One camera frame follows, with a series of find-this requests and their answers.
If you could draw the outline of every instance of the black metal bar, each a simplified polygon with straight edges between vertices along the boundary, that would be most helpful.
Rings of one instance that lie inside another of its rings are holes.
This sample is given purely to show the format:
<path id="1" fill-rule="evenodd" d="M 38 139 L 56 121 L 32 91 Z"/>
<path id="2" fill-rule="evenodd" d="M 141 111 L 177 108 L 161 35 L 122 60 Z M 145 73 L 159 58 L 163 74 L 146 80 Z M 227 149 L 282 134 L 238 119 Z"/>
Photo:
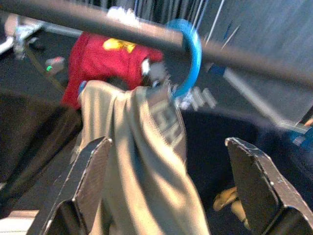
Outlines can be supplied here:
<path id="1" fill-rule="evenodd" d="M 64 0 L 0 0 L 0 9 L 161 50 L 185 52 L 180 32 L 147 21 L 140 21 L 137 26 L 126 25 L 108 18 L 106 12 L 96 7 Z M 221 48 L 219 43 L 205 44 L 202 41 L 203 60 L 313 89 L 312 73 L 301 72 L 283 63 L 238 49 Z"/>

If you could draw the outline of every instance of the clothes hanger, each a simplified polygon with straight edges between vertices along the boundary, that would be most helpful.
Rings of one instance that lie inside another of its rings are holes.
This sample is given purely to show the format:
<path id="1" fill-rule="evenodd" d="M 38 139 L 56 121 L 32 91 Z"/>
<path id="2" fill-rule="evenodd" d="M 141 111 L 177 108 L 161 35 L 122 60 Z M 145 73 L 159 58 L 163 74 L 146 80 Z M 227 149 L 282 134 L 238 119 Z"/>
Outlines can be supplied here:
<path id="1" fill-rule="evenodd" d="M 197 31 L 188 21 L 184 19 L 175 19 L 170 21 L 167 26 L 168 28 L 177 30 L 183 34 L 183 39 L 191 52 L 191 67 L 189 74 L 185 81 L 173 92 L 172 98 L 175 99 L 176 97 L 186 94 L 188 90 L 195 84 L 201 67 L 202 47 Z M 83 81 L 80 84 L 78 91 L 79 94 L 86 86 L 86 83 L 86 81 Z"/>

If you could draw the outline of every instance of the yellow print on shirt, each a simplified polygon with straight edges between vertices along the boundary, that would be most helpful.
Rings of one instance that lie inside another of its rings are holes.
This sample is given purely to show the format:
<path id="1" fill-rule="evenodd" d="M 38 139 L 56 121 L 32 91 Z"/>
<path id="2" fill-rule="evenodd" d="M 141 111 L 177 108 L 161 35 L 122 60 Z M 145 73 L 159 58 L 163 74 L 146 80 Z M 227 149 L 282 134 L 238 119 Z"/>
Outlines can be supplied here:
<path id="1" fill-rule="evenodd" d="M 102 45 L 104 50 L 120 50 L 125 48 L 128 53 L 131 53 L 135 46 L 135 43 L 126 42 L 115 38 L 110 38 L 106 40 Z"/>

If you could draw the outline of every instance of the clothing rack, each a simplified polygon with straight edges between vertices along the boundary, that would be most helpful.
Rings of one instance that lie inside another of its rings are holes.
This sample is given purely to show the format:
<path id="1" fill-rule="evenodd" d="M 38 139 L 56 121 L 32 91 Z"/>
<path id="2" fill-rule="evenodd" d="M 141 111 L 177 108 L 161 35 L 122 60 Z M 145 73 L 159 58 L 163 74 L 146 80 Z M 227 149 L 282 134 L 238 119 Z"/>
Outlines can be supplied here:
<path id="1" fill-rule="evenodd" d="M 19 15 L 76 28 L 91 33 L 142 44 L 175 53 L 186 53 L 182 34 L 164 25 L 140 20 L 137 26 L 126 25 L 107 17 L 102 8 L 72 3 L 65 0 L 0 0 L 0 9 Z M 239 49 L 224 47 L 202 39 L 202 59 L 233 69 L 278 79 L 313 90 L 313 73 L 271 61 Z"/>

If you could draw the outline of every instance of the red t-shirt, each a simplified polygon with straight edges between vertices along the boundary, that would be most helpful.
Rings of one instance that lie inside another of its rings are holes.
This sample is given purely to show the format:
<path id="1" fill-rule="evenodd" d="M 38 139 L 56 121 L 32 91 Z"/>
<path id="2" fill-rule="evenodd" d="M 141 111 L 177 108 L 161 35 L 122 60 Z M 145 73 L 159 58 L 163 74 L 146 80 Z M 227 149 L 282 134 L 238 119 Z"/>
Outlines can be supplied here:
<path id="1" fill-rule="evenodd" d="M 158 62 L 163 54 L 156 49 L 84 32 L 69 57 L 69 82 L 62 103 L 80 108 L 78 89 L 84 80 L 105 81 L 118 76 L 134 89 L 141 84 L 141 63 L 146 58 Z"/>

